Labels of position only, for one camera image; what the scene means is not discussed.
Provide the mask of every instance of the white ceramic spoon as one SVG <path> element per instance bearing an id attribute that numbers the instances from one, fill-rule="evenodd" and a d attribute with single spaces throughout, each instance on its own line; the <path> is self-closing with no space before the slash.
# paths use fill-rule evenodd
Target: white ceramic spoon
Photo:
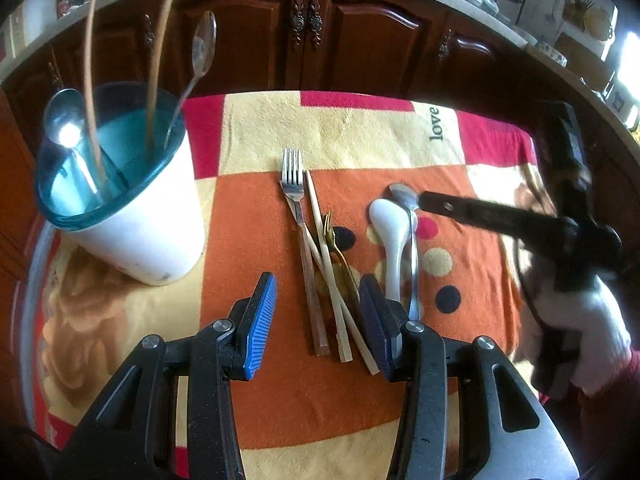
<path id="1" fill-rule="evenodd" d="M 385 246 L 385 296 L 400 301 L 400 258 L 411 231 L 409 216 L 398 204 L 379 198 L 369 206 L 369 218 Z"/>

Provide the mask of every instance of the black dot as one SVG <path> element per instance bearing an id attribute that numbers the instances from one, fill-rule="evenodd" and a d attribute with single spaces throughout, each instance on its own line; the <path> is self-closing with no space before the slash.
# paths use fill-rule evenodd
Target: black dot
<path id="1" fill-rule="evenodd" d="M 453 285 L 443 286 L 436 294 L 436 308 L 443 314 L 452 314 L 460 306 L 460 291 Z"/>

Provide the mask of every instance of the screw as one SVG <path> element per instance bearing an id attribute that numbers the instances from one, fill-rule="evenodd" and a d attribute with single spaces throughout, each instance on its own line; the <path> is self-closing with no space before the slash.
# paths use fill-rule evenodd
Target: screw
<path id="1" fill-rule="evenodd" d="M 424 331 L 424 325 L 420 321 L 407 321 L 404 326 L 409 332 L 419 334 Z"/>
<path id="2" fill-rule="evenodd" d="M 160 344 L 160 338 L 156 334 L 145 336 L 142 340 L 142 348 L 155 348 Z"/>
<path id="3" fill-rule="evenodd" d="M 480 345 L 481 348 L 484 348 L 485 350 L 492 350 L 495 347 L 494 340 L 487 335 L 481 335 L 478 338 L 478 344 Z"/>
<path id="4" fill-rule="evenodd" d="M 228 319 L 219 319 L 213 322 L 213 328 L 218 332 L 228 332 L 231 330 L 233 323 Z"/>

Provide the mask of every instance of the red sleeve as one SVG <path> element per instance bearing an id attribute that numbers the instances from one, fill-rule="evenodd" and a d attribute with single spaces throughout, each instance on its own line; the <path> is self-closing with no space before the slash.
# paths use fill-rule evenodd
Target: red sleeve
<path id="1" fill-rule="evenodd" d="M 583 451 L 591 464 L 639 416 L 640 351 L 632 353 L 627 368 L 605 390 L 594 397 L 580 393 L 578 402 Z"/>

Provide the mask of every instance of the orange blanket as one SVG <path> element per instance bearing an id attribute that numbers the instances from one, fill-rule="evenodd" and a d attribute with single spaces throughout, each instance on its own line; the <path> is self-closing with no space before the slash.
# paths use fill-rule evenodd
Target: orange blanket
<path id="1" fill-rule="evenodd" d="M 225 317 L 270 270 L 278 301 L 262 367 L 253 381 L 232 386 L 247 477 L 384 478 L 403 385 L 369 375 L 353 344 L 354 361 L 339 362 L 319 276 L 334 346 L 329 357 L 313 355 L 295 225 L 278 184 L 282 149 L 302 150 L 322 210 L 356 233 L 347 253 L 354 272 L 375 273 L 383 283 L 384 250 L 367 218 L 369 203 L 388 184 L 404 182 L 416 190 L 542 207 L 529 190 L 543 192 L 529 136 L 438 105 L 331 92 L 198 98 L 187 102 L 185 115 L 208 233 L 205 253 L 179 282 L 149 287 L 59 236 L 37 329 L 38 430 L 62 446 L 144 335 L 170 340 L 195 333 Z M 520 305 L 512 241 L 425 213 L 417 236 L 422 320 L 443 336 L 489 335 L 511 353 Z M 408 275 L 402 290 L 408 295 Z M 186 445 L 185 395 L 181 381 L 178 446 Z M 454 386 L 449 397 L 447 463 L 454 468 Z"/>

